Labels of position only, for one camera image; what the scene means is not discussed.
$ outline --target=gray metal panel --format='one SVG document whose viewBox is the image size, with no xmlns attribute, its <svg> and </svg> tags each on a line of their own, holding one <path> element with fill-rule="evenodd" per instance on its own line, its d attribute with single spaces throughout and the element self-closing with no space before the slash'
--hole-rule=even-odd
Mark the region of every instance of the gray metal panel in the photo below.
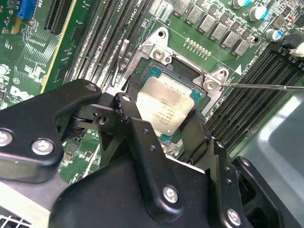
<svg viewBox="0 0 304 228">
<path fill-rule="evenodd" d="M 304 227 L 304 93 L 297 93 L 238 154 L 249 159 Z"/>
</svg>

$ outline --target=surface mount chip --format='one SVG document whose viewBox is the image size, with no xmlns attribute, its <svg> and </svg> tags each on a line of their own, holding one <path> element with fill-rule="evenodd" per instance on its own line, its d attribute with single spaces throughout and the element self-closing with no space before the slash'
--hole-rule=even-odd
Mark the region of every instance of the surface mount chip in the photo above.
<svg viewBox="0 0 304 228">
<path fill-rule="evenodd" d="M 282 16 L 287 17 L 290 12 L 291 12 L 291 8 L 286 6 L 286 8 L 282 12 Z"/>
<path fill-rule="evenodd" d="M 227 28 L 225 26 L 223 26 L 222 24 L 218 24 L 210 37 L 215 40 L 221 40 L 225 35 L 226 31 Z"/>
<path fill-rule="evenodd" d="M 201 25 L 199 26 L 199 30 L 205 33 L 208 33 L 213 24 L 215 22 L 215 19 L 209 15 L 206 15 L 205 18 L 203 19 Z"/>
<path fill-rule="evenodd" d="M 226 21 L 229 18 L 229 14 L 227 14 L 226 12 L 223 13 L 223 15 L 221 16 L 221 18 L 219 19 L 220 23 L 225 24 Z"/>
<path fill-rule="evenodd" d="M 196 4 L 201 7 L 205 0 L 197 0 Z"/>
<path fill-rule="evenodd" d="M 241 24 L 238 21 L 235 21 L 231 26 L 231 31 L 236 32 L 240 26 Z"/>
<path fill-rule="evenodd" d="M 218 7 L 214 4 L 212 4 L 210 9 L 208 10 L 208 13 L 213 16 L 214 13 L 217 11 L 217 9 L 218 9 Z"/>
<path fill-rule="evenodd" d="M 179 0 L 173 9 L 173 12 L 179 16 L 182 16 L 186 12 L 186 9 L 189 4 L 190 2 L 188 0 Z"/>
<path fill-rule="evenodd" d="M 249 44 L 242 40 L 236 47 L 233 53 L 237 54 L 238 56 L 243 56 L 243 54 L 247 51 L 249 48 Z"/>
<path fill-rule="evenodd" d="M 190 13 L 188 14 L 188 16 L 186 17 L 186 21 L 189 24 L 194 25 L 199 20 L 202 13 L 203 11 L 198 6 L 194 6 L 190 11 Z"/>
<path fill-rule="evenodd" d="M 275 28 L 277 28 L 277 29 L 280 29 L 281 27 L 283 27 L 283 25 L 284 25 L 285 23 L 286 23 L 285 18 L 282 17 L 281 15 L 279 15 L 279 16 L 275 19 L 275 21 L 274 21 L 274 23 L 273 23 L 273 26 L 274 26 Z"/>
<path fill-rule="evenodd" d="M 237 34 L 235 34 L 234 32 L 230 32 L 229 35 L 224 39 L 222 45 L 227 48 L 232 48 L 238 38 L 239 36 Z"/>
<path fill-rule="evenodd" d="M 294 23 L 297 27 L 303 27 L 304 26 L 304 16 L 300 15 L 298 19 Z"/>
</svg>

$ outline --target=green circuit board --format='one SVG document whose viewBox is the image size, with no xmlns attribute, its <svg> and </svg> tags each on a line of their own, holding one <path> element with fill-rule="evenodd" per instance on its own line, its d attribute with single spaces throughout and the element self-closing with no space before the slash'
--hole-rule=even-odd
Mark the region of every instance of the green circuit board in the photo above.
<svg viewBox="0 0 304 228">
<path fill-rule="evenodd" d="M 188 4 L 182 14 L 177 13 L 177 4 L 181 1 Z M 90 79 L 105 90 L 109 86 L 108 78 L 117 57 L 119 40 L 131 37 L 132 41 L 118 78 L 123 76 L 124 69 L 129 66 L 138 46 L 159 27 L 168 30 L 168 46 L 171 49 L 204 70 L 212 73 L 220 67 L 226 68 L 229 72 L 228 83 L 236 83 L 246 77 L 270 43 L 265 37 L 267 29 L 279 29 L 284 37 L 293 29 L 302 32 L 303 27 L 298 21 L 303 14 L 302 0 L 251 0 L 246 7 L 239 9 L 231 5 L 231 0 L 67 0 L 63 7 L 65 16 L 61 20 L 60 12 L 52 8 L 52 4 L 58 0 L 37 0 L 33 16 L 29 19 L 18 16 L 23 2 L 0 1 L 0 109 L 60 87 L 78 77 Z M 267 15 L 263 20 L 251 21 L 248 12 L 257 5 L 266 6 Z M 145 7 L 148 7 L 146 14 L 141 14 Z M 189 23 L 189 15 L 195 7 L 199 8 L 201 15 L 194 23 Z M 290 11 L 283 16 L 284 22 L 279 21 L 287 7 Z M 206 15 L 211 15 L 216 25 L 219 25 L 224 14 L 228 14 L 223 23 L 225 32 L 232 31 L 232 26 L 239 23 L 234 32 L 248 44 L 243 54 L 237 54 L 235 47 L 224 47 L 222 41 L 211 39 L 210 35 L 199 29 Z M 50 26 L 49 15 L 59 17 L 59 32 L 58 29 L 52 30 L 54 26 Z M 92 64 L 102 52 L 103 58 Z M 91 62 L 86 68 L 77 71 L 78 59 L 79 62 L 84 59 Z M 140 78 L 149 64 L 149 60 L 143 59 L 133 75 Z M 89 74 L 91 67 L 96 70 L 94 76 Z M 222 93 L 206 115 L 207 119 L 217 111 L 230 91 L 226 89 Z M 286 94 L 232 154 L 236 154 L 289 97 L 290 94 Z M 208 97 L 203 97 L 197 109 L 202 109 L 208 101 Z M 92 131 L 87 131 L 78 143 L 73 140 L 66 142 L 64 148 L 67 152 L 59 168 L 61 177 L 73 183 L 98 169 L 101 159 L 98 144 L 97 133 Z"/>
</svg>

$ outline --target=capacitor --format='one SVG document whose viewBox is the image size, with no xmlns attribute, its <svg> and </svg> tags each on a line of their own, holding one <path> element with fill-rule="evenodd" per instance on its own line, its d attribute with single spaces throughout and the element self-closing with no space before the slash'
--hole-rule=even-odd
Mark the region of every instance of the capacitor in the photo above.
<svg viewBox="0 0 304 228">
<path fill-rule="evenodd" d="M 267 15 L 267 8 L 265 6 L 254 6 L 248 12 L 250 20 L 263 20 Z"/>
<path fill-rule="evenodd" d="M 268 29 L 265 33 L 265 37 L 271 41 L 279 41 L 282 38 L 282 32 L 280 30 Z"/>
<path fill-rule="evenodd" d="M 245 7 L 250 3 L 250 0 L 232 0 L 231 4 L 233 8 L 239 9 Z"/>
</svg>

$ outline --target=electronic component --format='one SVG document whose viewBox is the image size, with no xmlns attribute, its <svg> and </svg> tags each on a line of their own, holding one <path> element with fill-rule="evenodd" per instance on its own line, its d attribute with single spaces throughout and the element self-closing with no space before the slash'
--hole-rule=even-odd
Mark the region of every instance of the electronic component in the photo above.
<svg viewBox="0 0 304 228">
<path fill-rule="evenodd" d="M 190 2 L 188 0 L 179 0 L 173 9 L 173 12 L 178 16 L 183 16 L 189 4 Z"/>
<path fill-rule="evenodd" d="M 70 144 L 66 150 L 66 153 L 72 155 L 76 152 L 77 148 L 78 148 L 78 145 Z"/>
<path fill-rule="evenodd" d="M 297 27 L 303 27 L 304 26 L 304 16 L 301 14 L 298 19 L 294 23 Z"/>
<path fill-rule="evenodd" d="M 250 20 L 263 20 L 267 15 L 267 8 L 265 6 L 254 6 L 248 12 Z"/>
<path fill-rule="evenodd" d="M 243 56 L 244 53 L 249 48 L 249 43 L 244 41 L 243 39 L 237 44 L 236 48 L 234 49 L 233 53 L 238 56 Z"/>
<path fill-rule="evenodd" d="M 212 4 L 212 5 L 210 6 L 210 9 L 208 10 L 208 14 L 210 14 L 210 15 L 213 16 L 213 15 L 215 14 L 215 12 L 217 11 L 217 9 L 218 9 L 217 5 Z"/>
<path fill-rule="evenodd" d="M 286 8 L 282 12 L 282 16 L 287 17 L 290 12 L 291 12 L 291 8 L 289 6 L 286 6 Z"/>
<path fill-rule="evenodd" d="M 227 47 L 227 48 L 232 48 L 233 45 L 236 43 L 238 40 L 239 36 L 235 34 L 234 32 L 230 32 L 228 36 L 224 39 L 222 42 L 222 45 Z"/>
<path fill-rule="evenodd" d="M 287 49 L 295 49 L 304 41 L 304 36 L 300 32 L 294 31 L 291 35 L 284 37 L 281 46 Z"/>
<path fill-rule="evenodd" d="M 285 18 L 279 15 L 272 24 L 275 28 L 280 29 L 286 23 Z"/>
<path fill-rule="evenodd" d="M 54 35 L 59 35 L 66 21 L 71 4 L 72 0 L 52 0 L 44 29 L 49 30 Z"/>
<path fill-rule="evenodd" d="M 286 18 L 286 20 L 290 23 L 295 19 L 295 16 L 293 14 L 288 15 L 288 17 Z"/>
<path fill-rule="evenodd" d="M 192 89 L 156 67 L 152 67 L 149 74 L 138 93 L 136 105 L 157 136 L 171 136 L 194 107 L 194 100 L 190 97 Z"/>
<path fill-rule="evenodd" d="M 0 100 L 4 100 L 5 98 L 5 92 L 4 91 L 0 91 Z"/>
<path fill-rule="evenodd" d="M 233 25 L 231 26 L 231 31 L 233 32 L 237 32 L 238 28 L 241 26 L 241 23 L 239 23 L 238 21 L 235 21 L 233 23 Z"/>
<path fill-rule="evenodd" d="M 22 19 L 31 19 L 34 15 L 37 0 L 22 0 L 18 16 Z"/>
<path fill-rule="evenodd" d="M 189 24 L 194 25 L 199 20 L 202 13 L 203 13 L 203 11 L 198 6 L 193 6 L 192 10 L 186 17 L 186 21 Z"/>
<path fill-rule="evenodd" d="M 81 36 L 82 30 L 83 30 L 83 27 L 76 26 L 74 28 L 73 35 L 71 37 L 71 41 L 76 40 L 77 38 L 79 38 Z"/>
<path fill-rule="evenodd" d="M 239 9 L 245 7 L 250 3 L 250 0 L 232 0 L 231 4 L 234 8 Z"/>
<path fill-rule="evenodd" d="M 197 0 L 197 2 L 195 4 L 197 4 L 199 7 L 201 7 L 203 5 L 205 0 Z"/>
<path fill-rule="evenodd" d="M 68 70 L 68 66 L 64 66 L 64 67 L 60 68 L 57 71 L 55 80 L 57 81 L 57 80 L 61 80 L 61 79 L 65 78 L 67 70 Z"/>
<path fill-rule="evenodd" d="M 247 39 L 250 36 L 250 34 L 251 34 L 251 31 L 249 29 L 246 29 L 241 37 L 243 39 Z"/>
<path fill-rule="evenodd" d="M 215 19 L 209 15 L 206 15 L 205 18 L 203 19 L 201 25 L 199 26 L 199 30 L 205 33 L 208 33 L 213 24 L 215 22 Z"/>
<path fill-rule="evenodd" d="M 295 57 L 303 58 L 304 57 L 304 43 L 300 44 L 295 49 L 291 49 L 289 53 Z"/>
<path fill-rule="evenodd" d="M 90 157 L 92 156 L 92 152 L 86 151 L 86 152 L 85 152 L 85 156 L 86 156 L 87 158 L 90 158 Z"/>
<path fill-rule="evenodd" d="M 282 34 L 280 30 L 268 29 L 265 37 L 271 41 L 279 41 L 282 38 Z"/>
<path fill-rule="evenodd" d="M 229 14 L 224 12 L 223 15 L 221 16 L 221 18 L 219 19 L 219 21 L 220 21 L 220 23 L 225 24 L 226 21 L 228 20 L 228 18 L 229 18 Z"/>
<path fill-rule="evenodd" d="M 218 24 L 211 33 L 210 37 L 215 40 L 221 40 L 225 35 L 226 31 L 227 28 L 224 25 Z"/>
<path fill-rule="evenodd" d="M 72 156 L 71 156 L 70 154 L 65 153 L 65 154 L 63 155 L 63 160 L 69 162 L 69 161 L 71 161 L 71 159 L 72 159 Z"/>
</svg>

